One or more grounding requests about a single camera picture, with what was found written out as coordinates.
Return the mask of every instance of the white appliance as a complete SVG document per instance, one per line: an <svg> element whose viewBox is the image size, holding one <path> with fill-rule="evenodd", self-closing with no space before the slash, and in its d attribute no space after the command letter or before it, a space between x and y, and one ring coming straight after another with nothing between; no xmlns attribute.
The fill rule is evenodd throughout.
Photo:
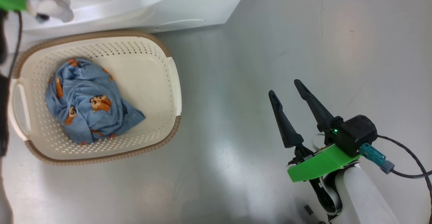
<svg viewBox="0 0 432 224"><path fill-rule="evenodd" d="M75 18L69 23L51 18L39 24L23 14L20 50L47 39L128 27L154 33L223 24L240 0L71 0ZM10 13L5 24L9 52L14 52L18 19Z"/></svg>

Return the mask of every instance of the laundry basket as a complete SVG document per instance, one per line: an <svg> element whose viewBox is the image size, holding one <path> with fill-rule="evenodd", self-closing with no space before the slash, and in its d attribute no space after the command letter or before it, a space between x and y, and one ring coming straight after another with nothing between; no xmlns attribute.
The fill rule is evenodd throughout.
<svg viewBox="0 0 432 224"><path fill-rule="evenodd" d="M103 66L145 120L116 138L88 145L72 142L49 112L45 92L60 65L73 57ZM156 37L138 31L89 33L36 45L14 66L10 93L12 126L37 158L56 165L99 163L158 149L176 134L182 112L173 58Z"/></svg>

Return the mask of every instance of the floor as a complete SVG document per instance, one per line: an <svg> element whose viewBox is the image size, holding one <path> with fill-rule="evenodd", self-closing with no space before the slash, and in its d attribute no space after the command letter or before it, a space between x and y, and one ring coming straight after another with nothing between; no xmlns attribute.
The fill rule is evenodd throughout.
<svg viewBox="0 0 432 224"><path fill-rule="evenodd" d="M314 223L305 204L325 220L310 185L286 173L294 153L267 96L276 92L310 146L316 122L294 79L333 115L369 116L432 169L431 4L242 0L225 25L158 34L182 84L174 139L128 159L54 167L11 132L3 177L15 223ZM400 172L420 173L392 143L374 145ZM426 222L423 180L386 176L365 159L361 166L400 223Z"/></svg>

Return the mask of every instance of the cable connector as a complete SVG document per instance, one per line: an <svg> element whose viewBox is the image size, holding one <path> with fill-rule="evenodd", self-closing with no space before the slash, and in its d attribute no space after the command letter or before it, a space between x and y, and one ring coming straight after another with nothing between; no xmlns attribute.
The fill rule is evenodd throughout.
<svg viewBox="0 0 432 224"><path fill-rule="evenodd" d="M381 154L381 152L368 143L364 143L360 147L360 154L369 161L377 164L385 174L389 174L390 171L395 168L392 162L385 159L385 155Z"/></svg>

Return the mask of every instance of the basket rim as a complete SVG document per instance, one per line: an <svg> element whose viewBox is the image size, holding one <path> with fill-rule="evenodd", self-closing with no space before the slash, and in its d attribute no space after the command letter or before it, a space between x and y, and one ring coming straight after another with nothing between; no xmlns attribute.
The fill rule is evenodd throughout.
<svg viewBox="0 0 432 224"><path fill-rule="evenodd" d="M112 37L118 37L118 36L137 36L137 37L150 39L153 42L155 42L159 47L162 48L166 57L171 57L171 53L169 52L168 48L157 37L155 37L151 34L142 32L142 31L110 30L110 31L85 33L85 34L79 34L79 35L74 35L74 36L67 36L65 38L59 38L59 39L43 42L41 44L37 44L37 45L32 46L25 53L23 53L23 55L20 56L17 63L13 66L11 78L12 79L19 78L24 63L27 61L27 59L31 55L38 52L39 50L46 49L48 47L54 47L57 45L66 44L66 43L76 42L76 41L83 41L83 40L96 39L96 38L112 38ZM139 155L139 154L142 154L145 152L149 152L149 151L161 148L162 146L166 145L174 137L174 135L177 133L181 119L182 119L181 116L176 116L174 126L173 126L171 132L162 141L159 141L153 145L149 145L149 146L142 147L139 149L130 150L127 152L117 153L117 154L108 155L108 156L90 157L90 158L83 158L83 159L67 159L67 160L54 159L54 158L50 158L50 157L44 155L42 152L40 152L37 149L37 147L34 145L33 141L27 140L24 142L25 142L27 148L30 150L30 152L34 156L36 156L38 159L40 159L41 161L46 162L48 164L53 164L53 165L57 165L57 166L74 166L74 165L76 166L76 165L95 164L95 163L114 161L114 160L123 159L123 158L131 157L131 156L136 156L136 155Z"/></svg>

